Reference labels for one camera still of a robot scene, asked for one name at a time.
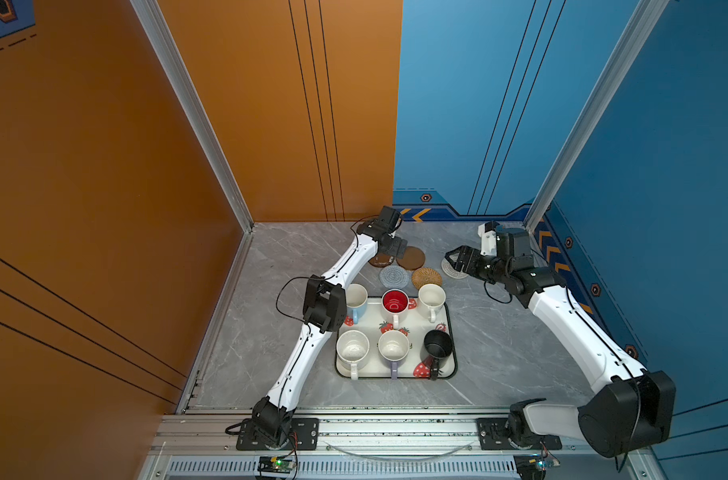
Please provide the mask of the white multicolour woven rope coaster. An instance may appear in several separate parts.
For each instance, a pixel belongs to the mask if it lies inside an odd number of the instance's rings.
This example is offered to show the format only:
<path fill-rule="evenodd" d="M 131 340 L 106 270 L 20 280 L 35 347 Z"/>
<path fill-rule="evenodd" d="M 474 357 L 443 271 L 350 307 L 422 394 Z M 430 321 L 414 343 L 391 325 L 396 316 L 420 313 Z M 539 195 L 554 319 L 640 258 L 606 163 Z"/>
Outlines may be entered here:
<path fill-rule="evenodd" d="M 469 277 L 468 273 L 457 270 L 446 258 L 442 259 L 441 267 L 444 273 L 450 278 L 462 280 Z"/>

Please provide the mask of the grey blue rope coaster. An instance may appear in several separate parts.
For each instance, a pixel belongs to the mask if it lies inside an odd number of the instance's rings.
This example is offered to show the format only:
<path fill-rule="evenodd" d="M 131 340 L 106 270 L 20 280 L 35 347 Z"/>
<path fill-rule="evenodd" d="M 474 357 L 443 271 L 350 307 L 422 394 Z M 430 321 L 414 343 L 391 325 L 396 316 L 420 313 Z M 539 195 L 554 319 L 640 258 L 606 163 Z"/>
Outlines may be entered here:
<path fill-rule="evenodd" d="M 410 283 L 410 274 L 399 265 L 389 265 L 379 274 L 382 285 L 387 289 L 403 289 Z"/>

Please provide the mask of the dark scratched wooden coaster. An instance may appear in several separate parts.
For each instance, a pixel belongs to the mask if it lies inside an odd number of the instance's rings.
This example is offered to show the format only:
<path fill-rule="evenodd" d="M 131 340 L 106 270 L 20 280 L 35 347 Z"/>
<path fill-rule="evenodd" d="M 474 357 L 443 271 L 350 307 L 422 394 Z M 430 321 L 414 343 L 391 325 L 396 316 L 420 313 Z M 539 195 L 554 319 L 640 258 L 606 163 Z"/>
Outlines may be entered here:
<path fill-rule="evenodd" d="M 395 261 L 395 257 L 384 253 L 376 254 L 371 258 L 368 263 L 375 268 L 386 268 L 392 265 Z"/>

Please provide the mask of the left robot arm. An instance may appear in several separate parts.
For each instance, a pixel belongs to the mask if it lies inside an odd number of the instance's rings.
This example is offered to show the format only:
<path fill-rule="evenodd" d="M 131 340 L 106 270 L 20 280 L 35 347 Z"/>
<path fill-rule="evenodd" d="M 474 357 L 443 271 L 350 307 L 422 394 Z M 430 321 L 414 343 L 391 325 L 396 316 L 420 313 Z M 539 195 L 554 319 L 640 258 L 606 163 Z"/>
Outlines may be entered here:
<path fill-rule="evenodd" d="M 325 273 L 306 278 L 298 340 L 278 379 L 245 422 L 269 448 L 279 449 L 293 440 L 292 419 L 305 381 L 321 349 L 346 318 L 347 288 L 376 255 L 404 256 L 408 242 L 396 235 L 401 223 L 401 213 L 390 206 L 357 220 L 353 240 L 341 258 Z"/>

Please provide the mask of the brown round wooden coaster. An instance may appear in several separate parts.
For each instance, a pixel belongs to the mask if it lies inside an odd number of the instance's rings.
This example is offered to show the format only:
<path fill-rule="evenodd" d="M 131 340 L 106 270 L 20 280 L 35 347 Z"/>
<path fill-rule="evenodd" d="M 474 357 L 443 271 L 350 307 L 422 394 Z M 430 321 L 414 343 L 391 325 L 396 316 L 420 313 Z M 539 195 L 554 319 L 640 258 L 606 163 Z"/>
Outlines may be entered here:
<path fill-rule="evenodd" d="M 425 262 L 426 254 L 423 250 L 415 246 L 408 246 L 404 255 L 397 259 L 398 265 L 408 271 L 422 268 Z"/>

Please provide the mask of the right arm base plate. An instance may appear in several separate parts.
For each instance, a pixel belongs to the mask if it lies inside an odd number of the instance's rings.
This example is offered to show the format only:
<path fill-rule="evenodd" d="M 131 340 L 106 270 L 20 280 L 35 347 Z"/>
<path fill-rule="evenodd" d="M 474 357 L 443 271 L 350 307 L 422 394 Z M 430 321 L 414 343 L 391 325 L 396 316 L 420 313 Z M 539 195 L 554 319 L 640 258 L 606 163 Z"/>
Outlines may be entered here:
<path fill-rule="evenodd" d="M 561 450 L 561 438 L 534 434 L 527 426 L 511 418 L 479 418 L 478 439 L 483 450 Z"/>

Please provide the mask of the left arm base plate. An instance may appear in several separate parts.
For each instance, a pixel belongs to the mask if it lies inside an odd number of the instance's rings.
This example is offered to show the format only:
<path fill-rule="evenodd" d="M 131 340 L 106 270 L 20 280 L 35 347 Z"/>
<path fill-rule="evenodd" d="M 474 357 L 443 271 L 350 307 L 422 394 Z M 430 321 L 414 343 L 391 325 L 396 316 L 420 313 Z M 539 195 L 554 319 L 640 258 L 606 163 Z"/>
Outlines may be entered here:
<path fill-rule="evenodd" d="M 317 448 L 320 421 L 318 418 L 293 418 L 291 423 L 270 432 L 253 419 L 242 426 L 236 442 L 239 451 L 291 450 L 312 451 Z"/>

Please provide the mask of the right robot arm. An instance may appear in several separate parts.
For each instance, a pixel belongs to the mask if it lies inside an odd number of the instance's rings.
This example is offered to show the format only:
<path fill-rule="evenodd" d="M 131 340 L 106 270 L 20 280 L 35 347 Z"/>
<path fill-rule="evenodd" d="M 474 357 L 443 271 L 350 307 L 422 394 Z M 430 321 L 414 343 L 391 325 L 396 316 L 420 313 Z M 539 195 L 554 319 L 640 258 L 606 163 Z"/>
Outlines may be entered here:
<path fill-rule="evenodd" d="M 590 317 L 566 280 L 538 263 L 526 230 L 488 222 L 481 238 L 482 248 L 462 245 L 446 253 L 446 262 L 485 284 L 503 285 L 555 334 L 594 393 L 583 406 L 544 399 L 513 404 L 509 441 L 527 448 L 545 436 L 575 438 L 606 458 L 667 441 L 676 398 L 670 376 L 649 371 Z"/>

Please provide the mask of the woven rattan round coaster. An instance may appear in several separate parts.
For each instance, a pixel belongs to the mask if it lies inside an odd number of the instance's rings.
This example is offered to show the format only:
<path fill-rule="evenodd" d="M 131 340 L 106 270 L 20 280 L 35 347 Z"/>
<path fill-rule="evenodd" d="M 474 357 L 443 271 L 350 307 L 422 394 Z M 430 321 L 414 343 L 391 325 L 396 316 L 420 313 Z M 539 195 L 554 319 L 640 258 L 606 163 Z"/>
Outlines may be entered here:
<path fill-rule="evenodd" d="M 411 277 L 412 284 L 417 290 L 420 290 L 425 285 L 443 285 L 442 275 L 435 269 L 429 267 L 422 267 L 416 269 L 412 273 Z"/>

